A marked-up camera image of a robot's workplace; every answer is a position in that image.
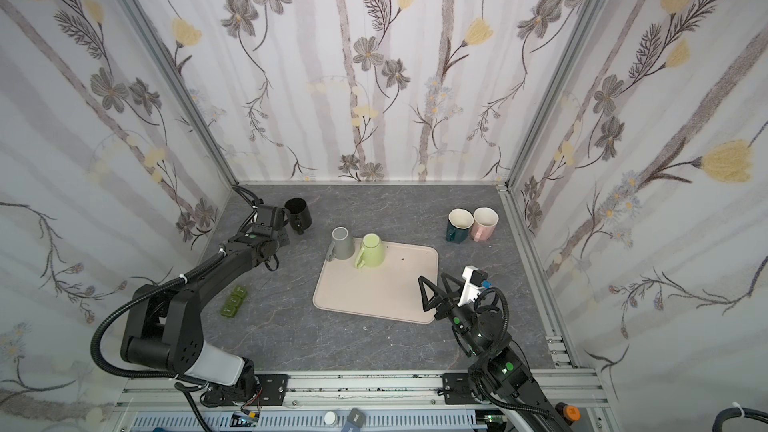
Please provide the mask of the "black mug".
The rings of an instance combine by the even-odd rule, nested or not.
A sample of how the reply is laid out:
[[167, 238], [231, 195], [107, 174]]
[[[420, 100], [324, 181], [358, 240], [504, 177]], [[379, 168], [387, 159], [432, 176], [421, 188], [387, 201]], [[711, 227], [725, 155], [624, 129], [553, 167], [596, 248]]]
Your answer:
[[312, 216], [305, 199], [291, 198], [285, 202], [284, 208], [288, 213], [289, 224], [297, 234], [303, 235], [312, 226]]

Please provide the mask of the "light green mug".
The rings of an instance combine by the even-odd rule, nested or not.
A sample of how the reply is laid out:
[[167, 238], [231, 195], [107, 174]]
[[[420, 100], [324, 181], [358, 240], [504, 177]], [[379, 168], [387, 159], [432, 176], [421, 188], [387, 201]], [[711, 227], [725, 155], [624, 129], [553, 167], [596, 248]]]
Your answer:
[[385, 254], [386, 246], [382, 239], [375, 233], [368, 233], [362, 238], [354, 266], [358, 269], [379, 267], [384, 262]]

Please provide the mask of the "dark green mug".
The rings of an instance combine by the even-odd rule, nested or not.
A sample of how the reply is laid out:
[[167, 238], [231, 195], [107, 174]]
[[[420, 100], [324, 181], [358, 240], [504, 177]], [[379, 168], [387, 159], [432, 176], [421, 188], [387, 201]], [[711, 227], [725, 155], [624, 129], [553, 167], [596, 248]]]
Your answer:
[[449, 243], [464, 242], [474, 224], [473, 215], [465, 209], [456, 208], [450, 211], [447, 218], [445, 240]]

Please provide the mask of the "pink mug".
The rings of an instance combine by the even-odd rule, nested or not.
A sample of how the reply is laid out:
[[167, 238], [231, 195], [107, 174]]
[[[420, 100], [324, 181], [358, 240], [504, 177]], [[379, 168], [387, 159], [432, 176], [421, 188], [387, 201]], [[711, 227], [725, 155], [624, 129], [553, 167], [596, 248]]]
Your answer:
[[470, 237], [474, 242], [487, 241], [499, 222], [498, 213], [490, 207], [479, 207], [473, 212], [473, 225]]

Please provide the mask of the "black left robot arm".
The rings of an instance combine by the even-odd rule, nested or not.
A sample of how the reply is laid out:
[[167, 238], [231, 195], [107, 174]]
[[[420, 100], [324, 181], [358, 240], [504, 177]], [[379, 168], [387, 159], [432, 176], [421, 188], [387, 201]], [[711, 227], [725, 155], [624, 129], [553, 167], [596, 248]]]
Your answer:
[[242, 186], [233, 189], [250, 206], [237, 232], [192, 270], [138, 289], [96, 328], [90, 354], [102, 371], [175, 380], [184, 392], [200, 386], [210, 407], [245, 405], [262, 391], [252, 360], [206, 341], [201, 315], [241, 275], [259, 266], [278, 268], [277, 253], [289, 243], [290, 214]]

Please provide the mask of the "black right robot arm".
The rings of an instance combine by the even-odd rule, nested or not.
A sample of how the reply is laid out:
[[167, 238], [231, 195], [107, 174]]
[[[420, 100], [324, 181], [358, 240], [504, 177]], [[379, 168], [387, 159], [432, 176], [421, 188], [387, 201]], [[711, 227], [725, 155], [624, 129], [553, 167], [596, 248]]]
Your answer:
[[442, 285], [419, 277], [423, 310], [449, 321], [459, 348], [473, 360], [467, 382], [474, 400], [500, 409], [519, 431], [569, 431], [580, 419], [579, 409], [553, 404], [544, 395], [526, 357], [512, 347], [508, 301], [486, 277], [480, 272], [463, 282], [445, 274]]

